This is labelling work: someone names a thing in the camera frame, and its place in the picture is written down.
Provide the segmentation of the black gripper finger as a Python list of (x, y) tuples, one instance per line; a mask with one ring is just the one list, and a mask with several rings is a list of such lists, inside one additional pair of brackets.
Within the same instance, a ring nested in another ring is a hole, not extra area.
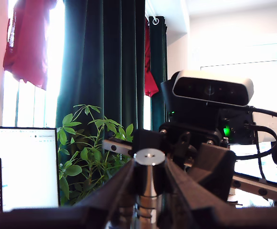
[(165, 152), (165, 134), (150, 130), (135, 130), (132, 141), (132, 153), (135, 154), (142, 149), (154, 148)]
[(165, 160), (164, 168), (172, 228), (223, 229), (219, 210), (224, 209), (224, 202), (195, 182), (171, 159)]
[(189, 176), (223, 201), (228, 199), (236, 155), (228, 148), (203, 143)]
[(133, 171), (134, 161), (130, 160), (102, 187), (75, 204), (82, 211), (80, 224), (75, 228), (104, 229), (110, 224), (110, 229), (120, 229), (119, 203), (132, 180)]

